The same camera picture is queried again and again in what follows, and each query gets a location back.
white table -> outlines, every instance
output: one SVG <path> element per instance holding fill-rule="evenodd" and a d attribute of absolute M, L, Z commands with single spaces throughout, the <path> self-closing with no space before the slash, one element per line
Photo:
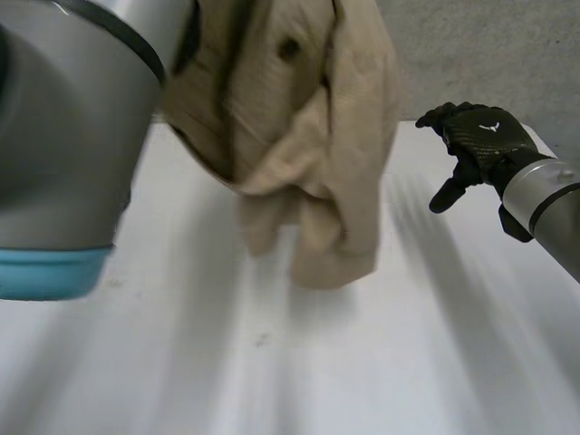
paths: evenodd
<path fill-rule="evenodd" d="M 2 302 L 1 435 L 580 433 L 580 286 L 501 230 L 492 188 L 435 217 L 454 160 L 403 123 L 379 271 L 293 288 L 164 125 L 99 289 Z"/>

blue rubber base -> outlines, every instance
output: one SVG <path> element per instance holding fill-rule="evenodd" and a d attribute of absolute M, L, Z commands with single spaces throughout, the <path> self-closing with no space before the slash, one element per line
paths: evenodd
<path fill-rule="evenodd" d="M 86 296 L 97 285 L 111 249 L 0 249 L 0 299 L 56 301 Z"/>

beige cloth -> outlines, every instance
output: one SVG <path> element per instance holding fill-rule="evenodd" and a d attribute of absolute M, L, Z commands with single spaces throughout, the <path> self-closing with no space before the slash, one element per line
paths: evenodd
<path fill-rule="evenodd" d="M 240 194 L 253 255 L 297 223 L 291 269 L 309 288 L 370 274 L 380 180 L 401 83 L 374 0 L 202 0 L 202 45 L 162 109 Z"/>

gray robot arm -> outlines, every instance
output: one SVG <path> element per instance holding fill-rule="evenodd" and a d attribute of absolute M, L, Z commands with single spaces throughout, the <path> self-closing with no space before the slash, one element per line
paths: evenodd
<path fill-rule="evenodd" d="M 95 286 L 195 6 L 0 0 L 0 298 Z"/>
<path fill-rule="evenodd" d="M 507 184 L 507 211 L 580 282 L 580 170 L 560 159 L 526 166 Z"/>

concrete wall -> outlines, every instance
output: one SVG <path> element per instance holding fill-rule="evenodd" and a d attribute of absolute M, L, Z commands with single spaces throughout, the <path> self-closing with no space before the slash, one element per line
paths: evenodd
<path fill-rule="evenodd" d="M 447 101 L 497 105 L 580 160 L 580 1 L 379 3 L 405 71 L 405 119 Z"/>

